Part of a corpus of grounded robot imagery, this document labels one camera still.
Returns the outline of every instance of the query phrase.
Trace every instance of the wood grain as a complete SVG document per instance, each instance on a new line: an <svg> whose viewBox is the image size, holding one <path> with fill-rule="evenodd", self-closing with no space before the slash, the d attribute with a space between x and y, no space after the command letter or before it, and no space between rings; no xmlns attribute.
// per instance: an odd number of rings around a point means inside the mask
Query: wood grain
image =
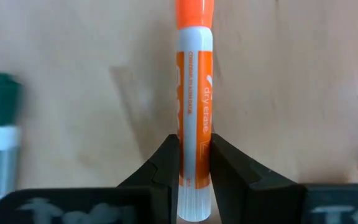
<svg viewBox="0 0 358 224"><path fill-rule="evenodd" d="M295 181L358 182L358 1L217 0L213 33L215 131ZM18 187L134 172L176 129L175 42L174 1L0 0Z"/></svg>

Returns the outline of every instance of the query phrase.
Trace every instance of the orange marker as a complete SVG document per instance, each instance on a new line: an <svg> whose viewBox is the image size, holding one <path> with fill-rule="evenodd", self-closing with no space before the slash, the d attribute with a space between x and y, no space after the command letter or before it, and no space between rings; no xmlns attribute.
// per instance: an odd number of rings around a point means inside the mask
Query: orange marker
<svg viewBox="0 0 358 224"><path fill-rule="evenodd" d="M209 142L212 124L213 0L176 0L177 116L181 144L178 215L189 222L211 214Z"/></svg>

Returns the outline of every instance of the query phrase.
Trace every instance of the wooden table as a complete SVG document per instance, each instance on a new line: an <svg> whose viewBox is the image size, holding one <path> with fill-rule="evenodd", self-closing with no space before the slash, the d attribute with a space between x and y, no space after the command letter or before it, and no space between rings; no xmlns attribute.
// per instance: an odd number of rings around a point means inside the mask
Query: wooden table
<svg viewBox="0 0 358 224"><path fill-rule="evenodd" d="M174 7L0 0L19 188L115 186L175 132ZM216 0L213 32L215 131L293 180L358 182L358 0Z"/></svg>

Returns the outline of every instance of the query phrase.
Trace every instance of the translucent marker end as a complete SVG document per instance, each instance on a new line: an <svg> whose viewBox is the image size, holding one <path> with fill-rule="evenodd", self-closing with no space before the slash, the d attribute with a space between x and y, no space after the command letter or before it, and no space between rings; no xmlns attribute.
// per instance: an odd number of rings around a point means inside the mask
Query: translucent marker end
<svg viewBox="0 0 358 224"><path fill-rule="evenodd" d="M177 29L190 26L212 28L214 0L176 0Z"/></svg>
<svg viewBox="0 0 358 224"><path fill-rule="evenodd" d="M178 216L188 222L201 222L211 214L211 184L202 189L179 186Z"/></svg>

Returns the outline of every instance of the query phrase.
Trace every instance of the marker label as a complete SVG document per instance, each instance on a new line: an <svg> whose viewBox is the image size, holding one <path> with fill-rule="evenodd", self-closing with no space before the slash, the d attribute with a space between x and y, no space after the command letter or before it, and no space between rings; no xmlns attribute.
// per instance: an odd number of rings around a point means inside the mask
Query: marker label
<svg viewBox="0 0 358 224"><path fill-rule="evenodd" d="M177 116L181 146L179 183L195 189L209 185L212 62L211 51L177 53Z"/></svg>

